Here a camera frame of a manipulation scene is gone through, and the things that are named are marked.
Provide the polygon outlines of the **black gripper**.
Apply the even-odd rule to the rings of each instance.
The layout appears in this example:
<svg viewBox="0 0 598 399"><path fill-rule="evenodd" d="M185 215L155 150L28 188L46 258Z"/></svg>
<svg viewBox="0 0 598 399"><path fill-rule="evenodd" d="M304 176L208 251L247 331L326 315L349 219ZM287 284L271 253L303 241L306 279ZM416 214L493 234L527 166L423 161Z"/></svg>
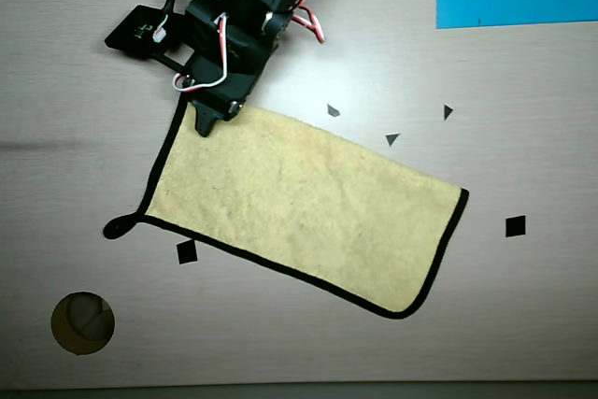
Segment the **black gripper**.
<svg viewBox="0 0 598 399"><path fill-rule="evenodd" d="M188 26L184 43L192 48L192 56L184 65L184 86L204 86L184 97L196 110L196 132L209 137L217 121L230 121L239 114L277 44L253 36L236 21L228 20L222 45L220 13L188 10L184 18Z"/></svg>

